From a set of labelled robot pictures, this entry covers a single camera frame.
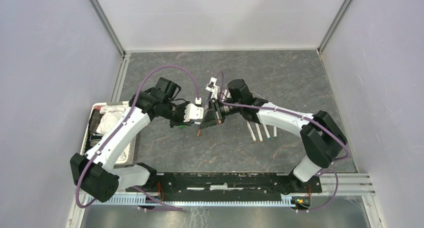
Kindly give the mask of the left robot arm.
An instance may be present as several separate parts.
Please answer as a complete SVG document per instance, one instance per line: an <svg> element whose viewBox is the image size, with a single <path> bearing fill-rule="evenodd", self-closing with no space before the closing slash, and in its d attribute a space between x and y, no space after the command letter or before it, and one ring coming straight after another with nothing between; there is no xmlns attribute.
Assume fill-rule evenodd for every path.
<svg viewBox="0 0 424 228"><path fill-rule="evenodd" d="M70 168L76 185L75 200L80 208L80 191L101 203L108 201L117 190L139 186L145 192L153 191L157 178L142 165L115 168L116 161L133 138L154 118L170 121L170 127L189 126L203 116L202 99L175 104L182 88L173 81L159 78L147 90L139 89L129 102L123 115L112 129L85 154L75 153Z"/></svg>

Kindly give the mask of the brown capped white marker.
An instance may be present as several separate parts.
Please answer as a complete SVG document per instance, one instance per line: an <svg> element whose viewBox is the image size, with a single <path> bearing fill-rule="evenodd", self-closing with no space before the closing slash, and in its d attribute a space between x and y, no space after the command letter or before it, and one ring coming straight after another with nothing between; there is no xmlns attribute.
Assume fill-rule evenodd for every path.
<svg viewBox="0 0 424 228"><path fill-rule="evenodd" d="M253 142L256 143L257 142L257 138L255 136L255 133L253 131L253 128L252 128L251 124L248 121L246 123L247 123L248 131L249 131L249 133L251 135L251 138L252 138Z"/></svg>

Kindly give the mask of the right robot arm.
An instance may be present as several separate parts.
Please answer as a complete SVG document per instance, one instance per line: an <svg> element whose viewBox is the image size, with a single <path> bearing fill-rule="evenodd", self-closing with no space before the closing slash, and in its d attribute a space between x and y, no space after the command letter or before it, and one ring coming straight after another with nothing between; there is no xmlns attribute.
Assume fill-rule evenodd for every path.
<svg viewBox="0 0 424 228"><path fill-rule="evenodd" d="M347 139L333 118L325 111L304 113L286 109L266 99L254 97L243 79L234 79L221 90L212 77L206 90L211 97L201 128L221 125L227 116L239 114L246 121L281 129L298 136L306 155L290 172L289 187L302 192L309 180L332 163L350 156Z"/></svg>

